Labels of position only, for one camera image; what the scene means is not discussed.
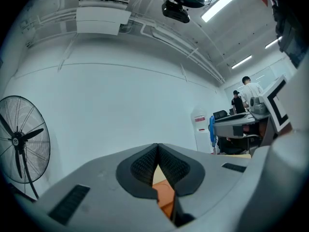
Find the fan grille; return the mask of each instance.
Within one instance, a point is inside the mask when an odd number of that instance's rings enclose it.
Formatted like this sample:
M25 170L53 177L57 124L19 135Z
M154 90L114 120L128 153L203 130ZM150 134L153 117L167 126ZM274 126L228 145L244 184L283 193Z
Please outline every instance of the fan grille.
M45 121L38 109L27 99L19 96L9 96L0 101L0 114L6 120L13 132L27 134L31 131L44 129L25 144L27 166L32 181L39 179L45 172L50 157L50 140ZM0 124L0 157L3 172L19 183L29 183L25 172L22 155L19 156L22 178L18 174L15 162L15 149L10 135Z

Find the standing fan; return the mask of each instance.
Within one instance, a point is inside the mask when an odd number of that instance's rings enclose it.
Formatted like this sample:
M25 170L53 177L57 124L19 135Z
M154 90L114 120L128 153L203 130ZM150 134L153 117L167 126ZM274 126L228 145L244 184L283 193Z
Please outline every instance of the standing fan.
M0 164L13 181L31 185L45 172L50 156L49 134L38 109L27 99L0 101Z

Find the fan blade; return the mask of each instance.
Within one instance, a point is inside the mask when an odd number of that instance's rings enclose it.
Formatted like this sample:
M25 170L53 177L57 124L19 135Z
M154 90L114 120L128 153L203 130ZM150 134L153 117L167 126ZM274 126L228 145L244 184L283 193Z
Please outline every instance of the fan blade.
M14 133L12 132L10 126L8 125L8 123L6 123L5 119L2 117L2 115L0 114L0 121L1 124L3 125L3 127L5 128L5 130L8 132L8 134L13 137Z
M32 131L24 136L21 137L22 140L28 140L30 138L33 138L35 137L36 135L40 134L44 129L38 129L38 130L35 130L35 131Z
M18 153L18 149L15 148L15 162L16 162L16 167L19 173L20 178L23 178L23 176L21 175L21 168L20 168L20 161L19 161L19 153Z

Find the black shirt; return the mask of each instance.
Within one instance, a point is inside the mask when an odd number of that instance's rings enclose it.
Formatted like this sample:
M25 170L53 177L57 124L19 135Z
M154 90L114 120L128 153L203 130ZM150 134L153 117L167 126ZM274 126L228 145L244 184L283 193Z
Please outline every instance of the black shirt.
M237 114L244 113L246 111L245 108L243 107L241 96L233 98L232 106L235 106Z

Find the ceiling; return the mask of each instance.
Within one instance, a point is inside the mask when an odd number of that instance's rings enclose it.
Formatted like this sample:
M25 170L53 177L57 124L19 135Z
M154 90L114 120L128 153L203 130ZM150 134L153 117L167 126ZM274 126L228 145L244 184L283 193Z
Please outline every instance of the ceiling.
M164 17L161 5L161 0L131 0L128 10L140 17L162 22L179 32L183 38L198 47L199 52L225 80L243 71L250 64L231 69L231 66L247 56L252 54L253 57L262 58L264 54L269 54L269 49L265 50L264 47L276 38L271 8L266 7L260 0L233 0L207 23L201 19L207 8L185 8L191 18L188 24ZM29 22L37 17L44 18L50 13L77 7L78 0L33 0L26 7L23 18ZM24 35L29 40L40 40L75 30L76 21L72 17L66 22L51 23L44 27L34 25ZM139 31L140 27L136 26L129 33L137 34Z

